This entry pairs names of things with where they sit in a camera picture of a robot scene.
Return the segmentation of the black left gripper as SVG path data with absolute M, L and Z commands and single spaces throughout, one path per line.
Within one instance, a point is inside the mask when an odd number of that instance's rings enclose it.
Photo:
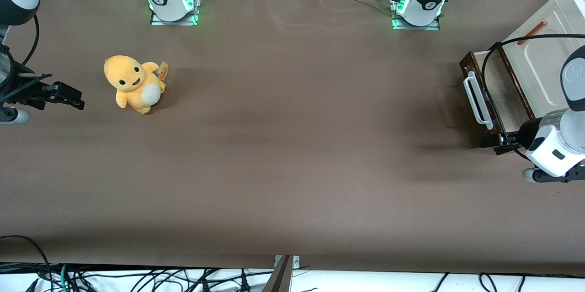
M 518 132 L 489 134 L 480 138 L 481 148 L 501 148 L 503 143 L 519 143 L 528 149 L 539 130 L 542 117 L 524 122 Z

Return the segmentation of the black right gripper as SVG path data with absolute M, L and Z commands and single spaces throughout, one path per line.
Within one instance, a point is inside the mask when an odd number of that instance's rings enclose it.
M 52 74 L 25 74 L 25 77 L 15 75 L 1 87 L 1 105 L 4 103 L 20 103 L 38 110 L 44 110 L 46 102 L 52 102 L 50 92 L 45 90 L 48 84 L 42 82 Z M 85 102 L 82 92 L 63 83 L 54 83 L 54 96 L 69 101 L 69 106 L 77 110 L 84 110 Z

